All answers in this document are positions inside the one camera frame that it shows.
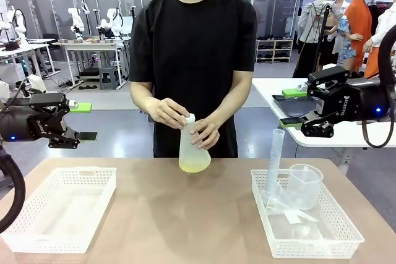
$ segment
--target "gray jacket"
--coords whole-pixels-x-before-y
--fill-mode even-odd
[[[318,43],[326,8],[322,5],[324,1],[327,0],[315,0],[305,5],[297,28],[298,39],[303,43]],[[338,21],[341,20],[342,12],[335,3],[330,5],[330,10]]]

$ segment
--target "orange garment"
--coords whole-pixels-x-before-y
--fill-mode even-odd
[[[372,48],[369,54],[369,58],[367,59],[366,71],[364,71],[364,77],[370,77],[379,72],[378,54],[379,54],[379,47]]]
[[[363,40],[353,40],[352,48],[356,51],[354,71],[358,72],[363,63],[363,46],[371,38],[371,13],[364,0],[352,0],[345,12],[352,34],[359,33]]]

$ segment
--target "white plastic basket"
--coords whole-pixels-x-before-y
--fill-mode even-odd
[[[278,182],[287,187],[289,169],[280,169]],[[252,191],[261,221],[274,258],[350,259],[364,242],[363,236],[341,209],[322,183],[317,200],[316,218],[332,233],[331,239],[279,239],[276,238],[262,195],[267,182],[267,170],[252,170]],[[285,228],[295,225],[285,224]]]
[[[1,234],[13,252],[85,253],[116,188],[116,168],[56,168]]]

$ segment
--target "yellow liquid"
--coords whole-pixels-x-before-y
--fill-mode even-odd
[[[180,162],[179,166],[181,170],[185,172],[196,173],[207,169],[209,164],[203,164],[201,162]]]

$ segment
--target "shoe rack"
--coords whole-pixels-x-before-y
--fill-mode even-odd
[[[292,39],[256,40],[256,63],[290,62],[292,50],[293,50]],[[280,53],[286,53],[287,55],[282,54],[282,57],[278,57]]]

